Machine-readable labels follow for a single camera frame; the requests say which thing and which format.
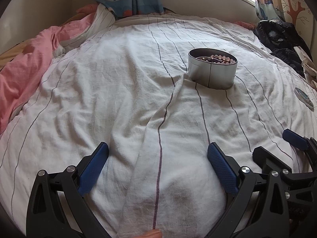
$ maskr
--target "beads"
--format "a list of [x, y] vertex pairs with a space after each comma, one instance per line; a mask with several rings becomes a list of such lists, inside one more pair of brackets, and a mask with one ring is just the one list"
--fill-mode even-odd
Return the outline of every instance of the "beads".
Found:
[[217, 63], [217, 64], [236, 63], [235, 60], [231, 59], [230, 57], [226, 57], [225, 55], [211, 55], [209, 57], [201, 56], [201, 57], [197, 57], [197, 59], [202, 60], [202, 61], [207, 61], [210, 63]]

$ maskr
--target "round object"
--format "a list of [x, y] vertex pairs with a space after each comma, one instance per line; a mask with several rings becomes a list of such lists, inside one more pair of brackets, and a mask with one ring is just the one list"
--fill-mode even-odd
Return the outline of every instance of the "round object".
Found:
[[67, 172], [72, 173], [74, 171], [75, 171], [75, 167], [74, 166], [67, 167]]
[[38, 175], [39, 175], [39, 176], [43, 176], [44, 174], [45, 174], [45, 171], [44, 171], [44, 170], [41, 170], [41, 171], [38, 172]]
[[274, 177], [277, 177], [277, 176], [278, 176], [278, 172], [277, 172], [277, 171], [272, 171], [272, 175], [273, 175]]
[[286, 192], [285, 192], [285, 197], [286, 197], [287, 200], [290, 198], [290, 196], [291, 196], [291, 195], [286, 191]]
[[243, 166], [242, 168], [241, 168], [241, 170], [242, 170], [242, 172], [244, 172], [244, 173], [249, 173], [250, 172], [250, 168], [248, 168], [247, 166]]
[[296, 87], [294, 89], [294, 93], [297, 96], [297, 98], [302, 101], [309, 109], [313, 110], [314, 109], [314, 104], [313, 102], [310, 100], [309, 96], [302, 91], [301, 89], [299, 89], [298, 87]]
[[[195, 48], [190, 50], [188, 53], [188, 75], [190, 79], [208, 88], [231, 88], [234, 83], [237, 64], [225, 64], [226, 61], [218, 59], [219, 54], [236, 60], [233, 55], [217, 49]], [[211, 62], [199, 60], [199, 57], [211, 58], [212, 55], [214, 55], [214, 59]]]

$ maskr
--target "red stripe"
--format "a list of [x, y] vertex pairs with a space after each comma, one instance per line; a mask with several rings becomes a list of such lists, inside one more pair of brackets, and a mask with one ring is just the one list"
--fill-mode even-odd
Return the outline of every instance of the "red stripe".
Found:
[[173, 99], [173, 93], [174, 91], [172, 92], [172, 95], [171, 95], [171, 99], [169, 101], [169, 103], [167, 104], [166, 108], [165, 108], [165, 115], [164, 115], [164, 119], [163, 121], [161, 122], [161, 124], [159, 125], [158, 127], [158, 142], [159, 142], [159, 147], [160, 147], [160, 152], [159, 152], [159, 170], [158, 170], [158, 177], [157, 177], [157, 180], [156, 180], [156, 199], [155, 199], [155, 208], [154, 208], [154, 217], [153, 217], [153, 229], [155, 229], [156, 227], [156, 217], [157, 217], [157, 214], [158, 214], [158, 207], [159, 207], [159, 180], [161, 178], [161, 171], [162, 171], [162, 157], [163, 157], [163, 153], [162, 153], [162, 143], [161, 143], [161, 134], [160, 134], [160, 128], [161, 126], [163, 125], [163, 123], [165, 122], [166, 120], [166, 115], [167, 115], [167, 107], [170, 105], [170, 103], [172, 102], [172, 99]]

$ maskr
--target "striped bed sheet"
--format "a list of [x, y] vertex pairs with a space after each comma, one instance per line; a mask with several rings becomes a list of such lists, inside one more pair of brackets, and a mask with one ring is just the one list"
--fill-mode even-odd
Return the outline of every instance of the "striped bed sheet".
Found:
[[[282, 132], [314, 136], [316, 113], [294, 88], [313, 103], [316, 92], [251, 31], [176, 14], [138, 15], [92, 28], [89, 38], [52, 60], [0, 139], [0, 202], [24, 233], [37, 172], [76, 165], [101, 141], [110, 156], [86, 201], [112, 237], [152, 228], [164, 237], [204, 237], [226, 203], [207, 160], [211, 142], [255, 172], [260, 168], [252, 152], [258, 146], [293, 172], [308, 171], [305, 157]], [[232, 88], [191, 81], [188, 51], [199, 47], [237, 57]]]

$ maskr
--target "finger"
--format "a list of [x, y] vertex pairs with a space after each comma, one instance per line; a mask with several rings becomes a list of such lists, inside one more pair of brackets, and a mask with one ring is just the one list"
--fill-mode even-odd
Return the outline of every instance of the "finger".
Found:
[[162, 233], [159, 229], [151, 230], [146, 232], [145, 234], [141, 236], [137, 236], [134, 238], [162, 238]]

